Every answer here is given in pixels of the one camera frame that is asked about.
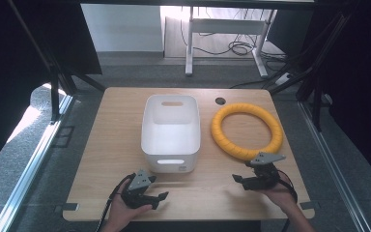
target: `black curtain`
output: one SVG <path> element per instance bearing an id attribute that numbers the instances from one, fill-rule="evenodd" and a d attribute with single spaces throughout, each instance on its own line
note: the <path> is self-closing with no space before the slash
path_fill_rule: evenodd
<path id="1" fill-rule="evenodd" d="M 51 51 L 60 64 L 80 73 L 101 73 L 80 5 L 16 5 L 44 52 Z M 0 151 L 29 106 L 31 93 L 49 81 L 13 9 L 0 0 Z"/>
<path id="2" fill-rule="evenodd" d="M 360 1 L 322 72 L 330 114 L 371 164 L 371 1 Z"/>

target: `metal frame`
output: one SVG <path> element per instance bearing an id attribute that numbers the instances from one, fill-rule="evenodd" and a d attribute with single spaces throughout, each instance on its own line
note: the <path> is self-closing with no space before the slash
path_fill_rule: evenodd
<path id="1" fill-rule="evenodd" d="M 188 42 L 185 53 L 185 75 L 192 75 L 192 34 L 193 33 L 220 33 L 220 34 L 244 34 L 259 35 L 259 43 L 252 50 L 255 63 L 262 78 L 268 78 L 267 70 L 261 59 L 261 50 L 265 38 L 271 26 L 271 19 L 274 10 L 270 11 L 267 20 L 236 20 L 236 19 L 211 19 L 211 18 L 193 18 L 193 7 L 190 7 L 188 21 Z"/>
<path id="2" fill-rule="evenodd" d="M 59 105 L 60 116 L 58 120 L 53 124 L 49 124 L 44 131 L 41 141 L 36 147 L 32 157 L 29 159 L 28 164 L 23 170 L 22 175 L 17 181 L 11 196 L 0 214 L 0 231 L 7 231 L 14 221 L 14 217 L 16 216 L 28 189 L 32 185 L 33 180 L 39 171 L 39 167 L 45 158 L 46 152 L 49 149 L 56 132 L 62 124 L 63 118 L 71 105 L 72 99 L 73 97 L 71 96 L 64 96 Z"/>
<path id="3" fill-rule="evenodd" d="M 358 232 L 365 232 L 371 231 L 368 221 L 361 210 L 359 204 L 357 203 L 357 199 L 355 198 L 354 194 L 352 193 L 351 189 L 346 182 L 345 177 L 343 176 L 342 172 L 338 164 L 333 157 L 331 150 L 327 142 L 324 139 L 322 133 L 315 127 L 312 122 L 311 112 L 308 108 L 304 105 L 303 102 L 299 101 L 298 106 L 300 108 L 300 112 L 309 127 L 310 131 L 312 132 L 312 136 L 315 139 L 319 150 L 321 151 L 322 157 L 327 165 L 328 171 L 336 184 L 336 187 L 349 210 L 349 214 L 351 215 L 352 220 L 354 221 L 355 226 L 357 227 Z"/>

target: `person's arm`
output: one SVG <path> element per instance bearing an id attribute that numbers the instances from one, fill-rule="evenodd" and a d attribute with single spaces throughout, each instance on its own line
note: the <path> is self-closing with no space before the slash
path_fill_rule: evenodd
<path id="1" fill-rule="evenodd" d="M 280 174 L 280 177 L 283 181 L 290 182 L 284 174 Z M 278 183 L 274 188 L 257 191 L 264 193 L 270 201 L 281 208 L 297 232 L 316 232 L 286 187 Z"/>
<path id="2" fill-rule="evenodd" d="M 129 208 L 123 201 L 120 194 L 129 180 L 123 182 L 114 196 L 110 207 L 110 213 L 107 223 L 104 225 L 102 232 L 119 232 L 125 228 L 132 219 L 152 209 L 152 205 L 145 205 L 137 209 Z"/>

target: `wrist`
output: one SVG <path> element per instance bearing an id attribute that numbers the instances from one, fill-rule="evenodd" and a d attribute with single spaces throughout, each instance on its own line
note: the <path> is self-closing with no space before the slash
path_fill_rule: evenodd
<path id="1" fill-rule="evenodd" d="M 107 222 L 101 232 L 120 232 L 120 230 L 122 229 L 120 227 L 121 226 L 119 226 L 118 224 Z"/>
<path id="2" fill-rule="evenodd" d="M 299 209 L 297 203 L 293 202 L 293 201 L 289 201 L 289 202 L 283 202 L 279 205 L 279 207 L 281 208 L 281 211 L 288 215 L 290 214 L 291 212 L 293 211 L 296 211 L 297 209 Z"/>

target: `desk leg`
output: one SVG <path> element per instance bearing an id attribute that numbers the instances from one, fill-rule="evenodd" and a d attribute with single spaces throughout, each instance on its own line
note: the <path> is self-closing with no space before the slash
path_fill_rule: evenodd
<path id="1" fill-rule="evenodd" d="M 252 50 L 252 55 L 254 56 L 254 60 L 255 60 L 255 63 L 257 64 L 258 71 L 260 72 L 261 77 L 264 79 L 268 78 L 268 73 L 261 59 L 261 51 L 264 46 L 265 38 L 267 37 L 268 31 L 270 30 L 273 11 L 274 10 L 271 10 L 270 16 L 265 21 L 263 31 L 260 36 L 260 41 L 258 42 L 257 47 Z"/>
<path id="2" fill-rule="evenodd" d="M 185 53 L 185 75 L 192 75 L 192 14 L 193 7 L 189 7 L 188 45 Z"/>
<path id="3" fill-rule="evenodd" d="M 50 71 L 50 97 L 52 101 L 52 118 L 50 119 L 50 125 L 54 125 L 60 116 L 59 112 L 59 82 L 58 74 L 54 69 Z"/>
<path id="4" fill-rule="evenodd" d="M 91 86 L 95 87 L 101 92 L 104 93 L 104 91 L 106 90 L 106 88 L 102 84 L 96 82 L 94 79 L 90 78 L 89 76 L 76 72 L 74 69 L 66 68 L 66 70 L 68 71 L 68 73 L 75 75 L 77 78 L 85 81 L 86 83 L 90 84 Z"/>

